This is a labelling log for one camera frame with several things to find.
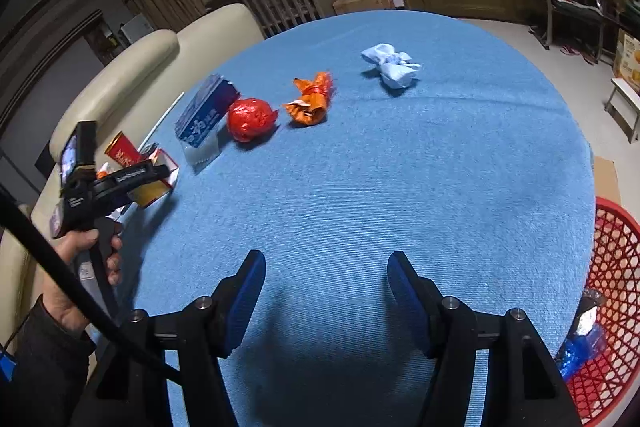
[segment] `human hand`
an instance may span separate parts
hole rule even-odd
[[[62,242],[56,247],[56,251],[65,264],[70,264],[76,255],[91,248],[97,239],[98,230],[96,229],[88,230],[87,232],[72,230],[63,237]],[[107,258],[107,278],[109,284],[115,286],[121,279],[121,258],[117,251],[122,248],[122,240],[114,235],[111,238],[111,246],[116,250],[116,253]],[[42,284],[42,303],[49,315],[72,334],[82,333],[82,330],[89,324],[89,321],[82,315],[80,310],[76,308],[75,304],[69,300],[69,297],[62,292],[47,273]]]

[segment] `tile floor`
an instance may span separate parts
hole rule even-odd
[[[547,51],[526,26],[485,20],[467,22],[516,48],[556,86],[593,153],[615,163],[622,206],[640,221],[640,141],[630,144],[621,127],[604,111],[612,91],[611,66],[602,61],[590,66],[580,55],[568,57],[556,46]],[[633,123],[635,114],[625,100],[616,95],[613,104],[627,122]]]

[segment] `metal screw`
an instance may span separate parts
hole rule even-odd
[[[209,297],[208,295],[204,295],[202,297],[198,297],[194,304],[196,305],[196,308],[199,310],[206,310],[209,306],[211,306],[213,304],[213,299],[211,299],[211,297]]]
[[[460,306],[460,301],[458,299],[456,299],[455,297],[445,297],[442,300],[442,305],[447,310],[455,310]]]
[[[509,310],[509,314],[517,321],[523,321],[527,317],[527,314],[524,312],[524,310],[520,308],[511,308]]]
[[[148,317],[147,313],[140,308],[136,308],[129,315],[129,320],[131,322],[140,322],[142,319],[146,319]]]

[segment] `red crumpled ball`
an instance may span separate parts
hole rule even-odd
[[[234,140],[246,143],[271,131],[277,117],[278,110],[264,100],[245,98],[231,104],[226,126]]]

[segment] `black sleeve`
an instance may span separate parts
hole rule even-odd
[[[18,336],[8,386],[18,425],[66,426],[86,383],[94,349],[84,331],[74,338],[49,315],[41,295]]]

